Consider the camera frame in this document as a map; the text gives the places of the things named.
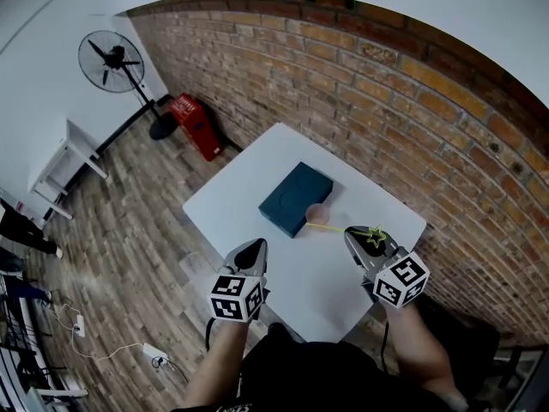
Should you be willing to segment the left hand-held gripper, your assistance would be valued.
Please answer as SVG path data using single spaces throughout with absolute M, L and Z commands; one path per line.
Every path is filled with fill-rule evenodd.
M 252 276 L 222 268 L 212 280 L 208 303 L 215 319 L 248 323 L 256 318 L 265 303 L 268 290 L 263 274 L 267 269 L 268 242 L 255 239 L 243 247 L 234 257 L 239 270 L 252 267 Z

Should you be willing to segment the translucent pink cup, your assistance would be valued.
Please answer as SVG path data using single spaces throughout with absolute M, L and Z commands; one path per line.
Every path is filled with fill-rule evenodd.
M 305 211 L 305 219 L 308 224 L 326 225 L 329 222 L 329 208 L 323 203 L 313 203 Z

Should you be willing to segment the person's left forearm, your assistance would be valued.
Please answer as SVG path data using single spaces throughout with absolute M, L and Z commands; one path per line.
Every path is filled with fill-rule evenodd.
M 184 409 L 221 406 L 236 397 L 249 326 L 220 323 L 210 350 L 187 386 Z

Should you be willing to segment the person's right forearm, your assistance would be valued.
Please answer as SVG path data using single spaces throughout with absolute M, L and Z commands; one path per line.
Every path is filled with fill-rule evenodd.
M 417 307 L 382 303 L 389 324 L 401 375 L 441 398 L 452 410 L 463 411 L 468 401 L 458 391 L 449 356 L 427 328 Z

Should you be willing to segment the white square table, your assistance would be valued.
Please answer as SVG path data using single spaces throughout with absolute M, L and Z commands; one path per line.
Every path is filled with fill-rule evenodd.
M 329 229 L 304 227 L 290 238 L 259 206 L 300 162 L 334 182 L 325 202 Z M 408 250 L 426 228 L 405 203 L 284 124 L 258 137 L 183 209 L 222 257 L 245 241 L 268 241 L 267 304 L 308 342 L 339 342 L 372 306 L 342 228 L 380 227 Z

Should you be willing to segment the dark blue flat box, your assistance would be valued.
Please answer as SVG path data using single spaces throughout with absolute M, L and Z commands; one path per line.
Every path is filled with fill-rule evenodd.
M 293 239 L 306 223 L 306 211 L 323 203 L 334 181 L 301 161 L 258 206 L 260 213 Z

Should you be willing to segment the person's black clothing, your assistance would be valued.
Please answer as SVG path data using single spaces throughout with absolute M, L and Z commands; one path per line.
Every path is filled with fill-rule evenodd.
M 238 392 L 221 406 L 171 412 L 467 412 L 381 371 L 347 342 L 295 342 L 281 324 L 244 352 Z

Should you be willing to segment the black office chair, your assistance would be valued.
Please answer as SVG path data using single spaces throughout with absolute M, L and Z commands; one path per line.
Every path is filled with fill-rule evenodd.
M 513 348 L 507 362 L 497 361 L 501 334 L 490 324 L 470 317 L 461 321 L 425 295 L 414 303 L 429 331 L 446 350 L 455 385 L 465 397 L 479 394 L 490 377 L 502 377 L 501 386 L 511 380 L 520 347 Z

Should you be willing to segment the large white power strip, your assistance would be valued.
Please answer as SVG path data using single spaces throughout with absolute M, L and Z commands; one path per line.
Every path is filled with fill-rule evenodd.
M 156 363 L 163 364 L 169 360 L 167 353 L 146 342 L 142 345 L 142 352 Z

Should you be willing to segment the red plastic crate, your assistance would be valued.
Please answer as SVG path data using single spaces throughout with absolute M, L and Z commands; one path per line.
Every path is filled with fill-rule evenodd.
M 222 150 L 220 139 L 202 106 L 188 94 L 180 94 L 168 106 L 206 161 L 212 161 Z

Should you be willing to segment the dark desk with white edge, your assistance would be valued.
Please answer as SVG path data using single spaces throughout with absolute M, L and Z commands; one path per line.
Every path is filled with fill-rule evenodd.
M 504 412 L 549 412 L 549 344 L 501 348 L 494 361 L 499 363 L 499 389 L 513 378 L 520 381 Z

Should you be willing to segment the small white side table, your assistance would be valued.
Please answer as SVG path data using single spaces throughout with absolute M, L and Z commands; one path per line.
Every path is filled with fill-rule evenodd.
M 37 154 L 29 163 L 27 191 L 39 197 L 52 211 L 72 220 L 73 215 L 56 204 L 57 198 L 67 196 L 68 191 L 51 174 L 66 154 L 72 154 L 102 179 L 107 179 L 107 173 L 95 162 L 100 155 L 86 133 L 67 118 L 58 119 L 46 131 L 45 137 L 35 144 L 34 149 Z

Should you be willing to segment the white long table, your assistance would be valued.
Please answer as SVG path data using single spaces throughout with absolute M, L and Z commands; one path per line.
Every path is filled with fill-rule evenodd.
M 51 390 L 31 387 L 24 395 L 27 412 L 57 412 L 57 408 L 66 410 L 69 405 L 64 399 L 82 398 L 89 394 L 87 390 Z

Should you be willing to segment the black standing fan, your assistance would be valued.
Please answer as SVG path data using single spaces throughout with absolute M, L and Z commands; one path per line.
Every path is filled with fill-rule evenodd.
M 151 139 L 163 140 L 178 128 L 176 119 L 168 113 L 159 113 L 145 94 L 142 88 L 145 63 L 128 38 L 108 30 L 91 32 L 81 41 L 77 57 L 83 75 L 96 88 L 113 94 L 137 94 L 154 116 L 149 128 Z

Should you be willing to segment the black metal railing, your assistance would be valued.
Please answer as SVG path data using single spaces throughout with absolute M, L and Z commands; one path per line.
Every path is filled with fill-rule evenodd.
M 43 356 L 41 333 L 34 318 L 33 299 L 21 293 L 21 275 L 0 274 L 0 307 L 7 310 L 7 332 L 1 333 L 8 348 L 19 353 L 19 370 L 29 385 L 49 388 L 51 377 Z

